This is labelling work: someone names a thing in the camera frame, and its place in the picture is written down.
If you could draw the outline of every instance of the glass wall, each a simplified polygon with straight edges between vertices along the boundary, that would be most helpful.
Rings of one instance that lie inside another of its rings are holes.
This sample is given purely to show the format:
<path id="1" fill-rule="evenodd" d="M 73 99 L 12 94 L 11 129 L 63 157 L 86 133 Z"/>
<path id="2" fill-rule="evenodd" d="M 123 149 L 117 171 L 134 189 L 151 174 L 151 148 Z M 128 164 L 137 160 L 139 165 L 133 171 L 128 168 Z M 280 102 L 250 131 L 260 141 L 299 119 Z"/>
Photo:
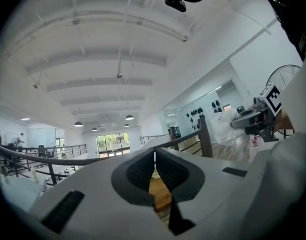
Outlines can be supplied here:
<path id="1" fill-rule="evenodd" d="M 131 152 L 128 132 L 99 135 L 96 141 L 100 158 L 115 157 Z"/>

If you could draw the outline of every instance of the brown post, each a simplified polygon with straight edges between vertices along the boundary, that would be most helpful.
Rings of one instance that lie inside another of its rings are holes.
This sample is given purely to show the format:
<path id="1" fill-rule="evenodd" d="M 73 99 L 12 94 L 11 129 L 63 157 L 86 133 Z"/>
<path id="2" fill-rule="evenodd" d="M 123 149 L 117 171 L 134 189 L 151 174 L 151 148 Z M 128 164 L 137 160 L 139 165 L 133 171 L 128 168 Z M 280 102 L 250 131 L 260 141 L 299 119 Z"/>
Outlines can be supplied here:
<path id="1" fill-rule="evenodd" d="M 198 134 L 201 140 L 202 156 L 207 158 L 213 158 L 213 149 L 211 139 L 209 137 L 207 125 L 204 118 L 198 119 L 198 124 L 202 132 Z"/>
<path id="2" fill-rule="evenodd" d="M 175 131 L 175 127 L 170 127 L 169 128 L 170 132 L 171 132 L 171 140 L 175 140 L 176 139 L 176 131 Z M 174 145 L 174 150 L 179 150 L 178 144 Z"/>

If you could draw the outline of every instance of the railing post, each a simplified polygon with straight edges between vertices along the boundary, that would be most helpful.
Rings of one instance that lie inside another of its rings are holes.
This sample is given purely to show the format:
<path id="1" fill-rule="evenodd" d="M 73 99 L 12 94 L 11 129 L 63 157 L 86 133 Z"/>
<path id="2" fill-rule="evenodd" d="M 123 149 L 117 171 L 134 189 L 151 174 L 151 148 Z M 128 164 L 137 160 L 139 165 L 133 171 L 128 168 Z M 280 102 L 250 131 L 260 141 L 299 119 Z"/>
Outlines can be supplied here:
<path id="1" fill-rule="evenodd" d="M 201 148 L 203 154 L 202 156 L 207 158 L 213 158 L 212 143 L 209 137 L 205 119 L 204 118 L 198 119 L 198 124 L 200 129 L 202 130 L 202 132 L 198 134 L 199 139 L 201 140 Z"/>
<path id="2" fill-rule="evenodd" d="M 175 127 L 170 127 L 169 128 L 170 132 L 171 132 L 171 141 L 176 139 L 176 131 L 175 131 Z M 174 144 L 174 150 L 179 150 L 178 144 Z"/>
<path id="3" fill-rule="evenodd" d="M 18 177 L 17 164 L 15 162 L 15 156 L 12 156 L 12 160 L 13 160 L 13 168 L 14 168 L 14 171 L 15 171 L 15 175 L 16 175 L 16 177 Z"/>
<path id="4" fill-rule="evenodd" d="M 55 175 L 54 175 L 53 166 L 52 166 L 51 163 L 48 163 L 47 165 L 48 165 L 48 169 L 49 169 L 51 179 L 53 181 L 53 184 L 55 185 L 57 182 L 56 182 L 56 178 L 55 178 Z"/>

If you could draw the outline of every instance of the electric fan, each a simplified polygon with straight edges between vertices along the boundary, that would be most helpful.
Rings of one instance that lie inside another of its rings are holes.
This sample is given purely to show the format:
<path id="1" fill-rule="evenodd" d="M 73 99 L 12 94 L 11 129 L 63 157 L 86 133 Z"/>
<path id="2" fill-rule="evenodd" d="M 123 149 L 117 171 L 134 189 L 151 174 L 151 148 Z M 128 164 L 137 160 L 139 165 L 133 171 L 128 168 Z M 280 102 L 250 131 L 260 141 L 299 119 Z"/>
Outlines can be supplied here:
<path id="1" fill-rule="evenodd" d="M 284 65 L 276 69 L 269 77 L 267 84 L 274 83 L 278 90 L 282 93 L 290 81 L 299 71 L 300 67 L 296 65 Z M 278 130 L 279 133 L 283 134 L 284 137 L 292 136 L 293 130 Z"/>

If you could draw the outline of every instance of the whiteboard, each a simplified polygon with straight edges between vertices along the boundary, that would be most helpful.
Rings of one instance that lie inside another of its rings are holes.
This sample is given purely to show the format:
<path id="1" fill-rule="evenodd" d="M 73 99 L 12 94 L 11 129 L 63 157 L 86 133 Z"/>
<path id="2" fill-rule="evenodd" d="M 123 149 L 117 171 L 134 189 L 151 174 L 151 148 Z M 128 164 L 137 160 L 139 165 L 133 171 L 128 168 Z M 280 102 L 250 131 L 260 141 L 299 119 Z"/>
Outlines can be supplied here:
<path id="1" fill-rule="evenodd" d="M 15 143 L 17 141 L 17 137 L 18 137 L 18 134 L 14 134 L 14 133 L 10 133 L 10 132 L 6 132 L 6 145 L 9 144 L 9 143 Z"/>

